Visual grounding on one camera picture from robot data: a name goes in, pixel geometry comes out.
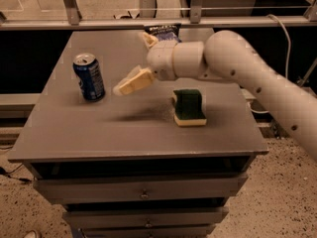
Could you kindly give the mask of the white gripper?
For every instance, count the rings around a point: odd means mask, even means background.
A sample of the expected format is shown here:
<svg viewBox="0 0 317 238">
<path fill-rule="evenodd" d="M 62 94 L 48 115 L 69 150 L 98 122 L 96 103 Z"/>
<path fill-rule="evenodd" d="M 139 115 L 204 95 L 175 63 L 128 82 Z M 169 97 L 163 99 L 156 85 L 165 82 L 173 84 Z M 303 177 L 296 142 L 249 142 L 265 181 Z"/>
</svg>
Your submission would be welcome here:
<svg viewBox="0 0 317 238">
<path fill-rule="evenodd" d="M 113 87 L 117 96 L 129 95 L 150 86 L 155 78 L 161 81 L 175 81 L 173 69 L 173 50 L 177 41 L 160 41 L 156 36 L 143 32 L 143 41 L 149 50 L 149 67 L 135 66 L 121 81 Z"/>
</svg>

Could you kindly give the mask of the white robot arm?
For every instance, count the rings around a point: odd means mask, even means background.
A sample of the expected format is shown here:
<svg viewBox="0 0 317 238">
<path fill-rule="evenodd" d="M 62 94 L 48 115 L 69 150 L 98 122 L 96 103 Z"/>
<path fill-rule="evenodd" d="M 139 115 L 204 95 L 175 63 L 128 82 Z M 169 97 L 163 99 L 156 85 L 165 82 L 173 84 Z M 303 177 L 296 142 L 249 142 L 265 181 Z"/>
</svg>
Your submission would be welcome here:
<svg viewBox="0 0 317 238">
<path fill-rule="evenodd" d="M 127 95 L 156 79 L 211 81 L 217 75 L 244 87 L 317 160 L 317 98 L 269 67 L 239 34 L 220 31 L 206 42 L 158 41 L 147 61 L 147 68 L 133 68 L 113 92 Z"/>
</svg>

